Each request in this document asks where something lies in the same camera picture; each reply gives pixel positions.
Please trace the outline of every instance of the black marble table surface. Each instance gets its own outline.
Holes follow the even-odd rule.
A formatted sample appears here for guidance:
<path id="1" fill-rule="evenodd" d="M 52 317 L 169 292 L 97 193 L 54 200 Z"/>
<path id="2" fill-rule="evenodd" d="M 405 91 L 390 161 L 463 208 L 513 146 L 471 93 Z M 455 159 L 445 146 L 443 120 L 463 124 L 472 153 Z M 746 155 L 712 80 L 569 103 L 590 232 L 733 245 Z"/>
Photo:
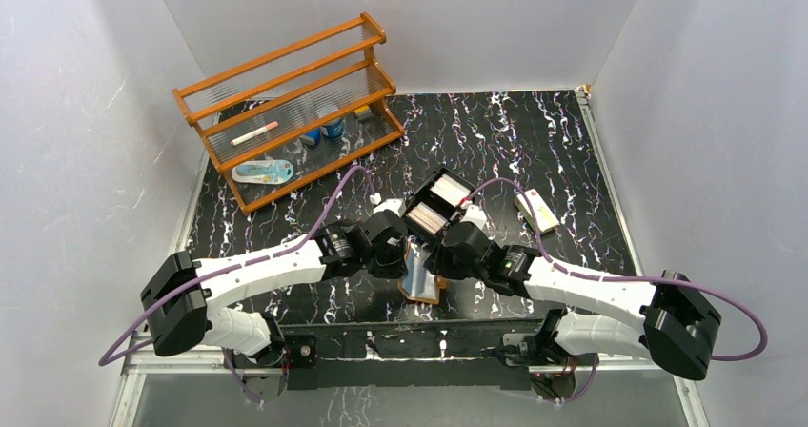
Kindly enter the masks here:
<path id="1" fill-rule="evenodd" d="M 561 221 L 542 238 L 550 254 L 615 274 L 634 274 L 573 91 L 397 95 L 388 103 L 406 127 L 405 135 L 358 160 L 372 172 L 382 198 L 406 196 L 440 165 L 473 184 L 508 177 L 524 189 L 537 189 Z M 243 214 L 224 178 L 209 165 L 188 241 L 192 257 L 255 251 L 305 233 L 348 168 Z M 357 175 L 338 199 L 332 218 L 367 217 L 372 209 L 367 194 Z M 500 243 L 530 242 L 509 188 L 493 185 L 482 197 L 489 235 Z M 363 273 L 242 302 L 245 311 L 271 312 L 283 324 L 541 317 L 543 306 L 498 295 L 471 279 L 450 282 L 437 305 L 413 303 L 403 298 L 396 281 Z"/>

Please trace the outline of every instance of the white wall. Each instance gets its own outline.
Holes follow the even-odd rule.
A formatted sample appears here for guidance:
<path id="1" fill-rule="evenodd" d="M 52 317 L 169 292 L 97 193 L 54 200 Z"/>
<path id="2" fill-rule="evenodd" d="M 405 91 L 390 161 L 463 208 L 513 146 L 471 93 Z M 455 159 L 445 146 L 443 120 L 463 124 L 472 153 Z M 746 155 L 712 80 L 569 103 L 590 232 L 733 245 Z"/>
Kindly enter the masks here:
<path id="1" fill-rule="evenodd" d="M 162 0 L 0 0 L 0 424 L 109 422 L 96 361 L 169 253 L 202 77 Z"/>
<path id="2" fill-rule="evenodd" d="M 594 111 L 644 272 L 741 298 L 771 334 L 699 391 L 714 426 L 805 425 L 808 0 L 638 0 Z M 717 351 L 755 329 L 719 305 Z"/>
<path id="3" fill-rule="evenodd" d="M 636 0 L 166 0 L 202 71 L 369 12 L 399 92 L 557 89 L 595 80 Z"/>

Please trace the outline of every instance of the wooden shelf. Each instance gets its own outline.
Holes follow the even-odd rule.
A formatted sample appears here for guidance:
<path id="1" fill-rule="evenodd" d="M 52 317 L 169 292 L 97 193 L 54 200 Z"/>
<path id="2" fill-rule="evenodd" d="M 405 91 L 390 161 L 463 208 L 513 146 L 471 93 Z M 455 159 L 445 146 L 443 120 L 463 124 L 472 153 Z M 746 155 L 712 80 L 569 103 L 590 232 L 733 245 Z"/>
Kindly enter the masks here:
<path id="1" fill-rule="evenodd" d="M 223 71 L 182 90 L 174 90 L 186 121 L 199 133 L 216 170 L 228 181 L 243 212 L 249 213 L 354 159 L 394 141 L 404 133 L 384 98 L 395 84 L 379 66 L 373 46 L 386 41 L 384 30 L 367 13 L 285 48 Z M 301 165 L 295 179 L 281 186 L 236 184 L 231 170 L 255 159 L 286 151 L 298 137 L 369 105 L 377 116 L 350 124 L 346 134 L 369 136 L 361 149 L 345 149 L 342 139 L 323 139 L 311 165 Z M 244 111 L 204 127 L 212 116 L 233 108 Z M 235 138 L 277 121 L 278 126 L 233 146 Z"/>

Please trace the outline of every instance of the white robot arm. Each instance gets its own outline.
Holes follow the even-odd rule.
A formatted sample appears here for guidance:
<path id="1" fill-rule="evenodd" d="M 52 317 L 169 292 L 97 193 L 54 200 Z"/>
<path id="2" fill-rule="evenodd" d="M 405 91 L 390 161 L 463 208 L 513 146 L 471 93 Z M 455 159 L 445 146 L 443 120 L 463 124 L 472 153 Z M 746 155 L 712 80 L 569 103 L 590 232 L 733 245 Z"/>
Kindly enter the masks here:
<path id="1" fill-rule="evenodd" d="M 536 249 L 500 247 L 482 231 L 485 214 L 464 203 L 471 190 L 455 174 L 440 170 L 406 203 L 387 200 L 366 221 L 328 225 L 311 240 L 301 237 L 220 259 L 191 261 L 186 252 L 170 256 L 144 289 L 144 308 L 193 276 L 205 280 L 151 315 L 155 352 L 171 356 L 207 344 L 236 350 L 253 363 L 276 365 L 286 345 L 275 319 L 229 305 L 367 270 L 376 277 L 399 279 L 399 287 L 412 297 L 436 293 L 440 276 L 479 279 L 501 295 L 567 305 L 553 310 L 535 336 L 518 346 L 482 350 L 483 356 L 538 365 L 589 353 L 626 355 L 649 358 L 677 376 L 704 379 L 720 315 L 701 294 L 674 286 L 580 279 L 563 273 Z M 615 276 L 563 267 L 567 272 Z"/>

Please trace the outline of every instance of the white marker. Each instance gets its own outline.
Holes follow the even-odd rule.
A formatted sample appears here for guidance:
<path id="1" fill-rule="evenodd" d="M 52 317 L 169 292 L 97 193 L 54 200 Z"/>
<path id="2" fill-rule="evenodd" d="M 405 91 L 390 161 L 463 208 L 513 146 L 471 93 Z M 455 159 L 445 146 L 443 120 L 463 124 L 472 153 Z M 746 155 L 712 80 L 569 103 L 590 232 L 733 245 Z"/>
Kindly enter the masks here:
<path id="1" fill-rule="evenodd" d="M 230 144 L 231 144 L 231 146 L 238 146 L 239 144 L 241 144 L 241 143 L 243 143 L 245 141 L 250 141 L 251 139 L 255 138 L 256 136 L 258 136 L 261 133 L 266 133 L 266 132 L 274 129 L 275 127 L 277 127 L 277 121 L 270 122 L 269 124 L 261 127 L 260 129 L 255 129 L 252 132 L 249 132 L 249 133 L 247 133 L 247 134 L 245 134 L 243 136 L 239 136 L 239 137 L 235 138 L 233 141 L 230 142 Z"/>

